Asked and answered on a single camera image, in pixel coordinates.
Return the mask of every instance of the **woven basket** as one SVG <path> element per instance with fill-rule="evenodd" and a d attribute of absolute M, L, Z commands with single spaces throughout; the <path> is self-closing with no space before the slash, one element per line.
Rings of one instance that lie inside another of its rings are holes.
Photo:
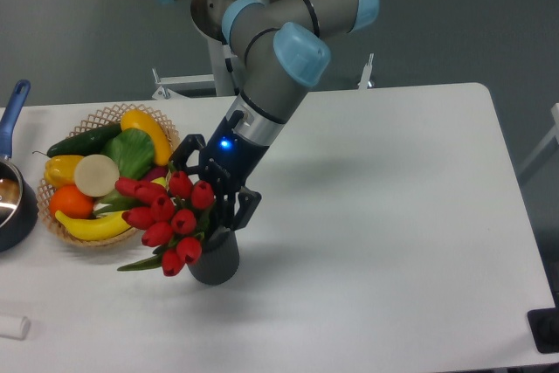
<path fill-rule="evenodd" d="M 162 114 L 161 111 L 156 111 L 151 107 L 145 107 L 143 105 L 136 106 L 129 104 L 117 104 L 112 107 L 105 107 L 104 109 L 97 110 L 95 114 L 89 114 L 85 120 L 82 120 L 81 123 L 68 135 L 68 137 L 84 133 L 93 128 L 117 122 L 121 119 L 124 113 L 130 109 L 139 109 L 151 115 L 161 126 L 171 144 L 171 148 L 175 150 L 178 147 L 180 139 L 173 122 L 169 120 L 167 116 Z M 131 228 L 114 238 L 105 240 L 86 241 L 75 238 L 68 233 L 66 228 L 59 223 L 58 220 L 51 216 L 51 213 L 49 212 L 49 203 L 51 202 L 51 197 L 52 194 L 54 194 L 54 191 L 55 189 L 52 185 L 50 185 L 45 179 L 41 179 L 37 189 L 38 217 L 51 233 L 68 244 L 90 248 L 106 247 L 118 244 L 128 238 L 131 238 L 138 232 L 136 229 Z"/>

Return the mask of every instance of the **cucumber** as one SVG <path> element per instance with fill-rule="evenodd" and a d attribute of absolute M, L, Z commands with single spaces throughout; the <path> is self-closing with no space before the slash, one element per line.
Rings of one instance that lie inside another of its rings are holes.
<path fill-rule="evenodd" d="M 73 135 L 62 142 L 53 144 L 46 155 L 54 157 L 58 155 L 96 155 L 105 144 L 122 132 L 121 124 L 114 123 L 107 126 L 93 128 L 85 133 Z"/>

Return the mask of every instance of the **yellow bell pepper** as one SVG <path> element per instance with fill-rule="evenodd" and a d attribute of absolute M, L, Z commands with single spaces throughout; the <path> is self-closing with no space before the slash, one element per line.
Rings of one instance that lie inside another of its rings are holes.
<path fill-rule="evenodd" d="M 171 145 L 161 126 L 151 115 L 139 109 L 127 111 L 121 118 L 121 129 L 124 131 L 128 128 L 137 128 L 149 135 L 154 143 L 154 162 L 157 166 L 166 166 L 169 163 L 169 158 L 173 152 Z"/>
<path fill-rule="evenodd" d="M 56 189 L 65 185 L 74 185 L 73 172 L 83 158 L 84 156 L 80 155 L 54 156 L 45 164 L 43 174 L 45 181 Z"/>

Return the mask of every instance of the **white table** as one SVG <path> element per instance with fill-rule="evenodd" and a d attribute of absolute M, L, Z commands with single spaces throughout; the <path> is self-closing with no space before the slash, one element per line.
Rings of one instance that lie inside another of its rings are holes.
<path fill-rule="evenodd" d="M 231 98 L 150 102 L 211 135 Z M 106 104 L 27 107 L 13 162 Z M 6 372 L 426 372 L 552 363 L 526 313 L 553 299 L 489 92 L 481 85 L 311 93 L 249 186 L 241 265 L 219 287 L 187 270 L 117 273 L 139 237 L 85 252 L 37 225 L 0 254 Z"/>

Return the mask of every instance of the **green stem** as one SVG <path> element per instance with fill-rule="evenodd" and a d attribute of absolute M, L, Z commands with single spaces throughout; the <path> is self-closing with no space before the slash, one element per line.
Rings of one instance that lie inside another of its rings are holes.
<path fill-rule="evenodd" d="M 161 266 L 161 261 L 163 259 L 163 254 L 157 254 L 153 257 L 142 259 L 141 261 L 133 262 L 126 266 L 119 266 L 116 271 L 141 271 L 141 270 L 153 270 L 154 268 L 159 268 Z"/>

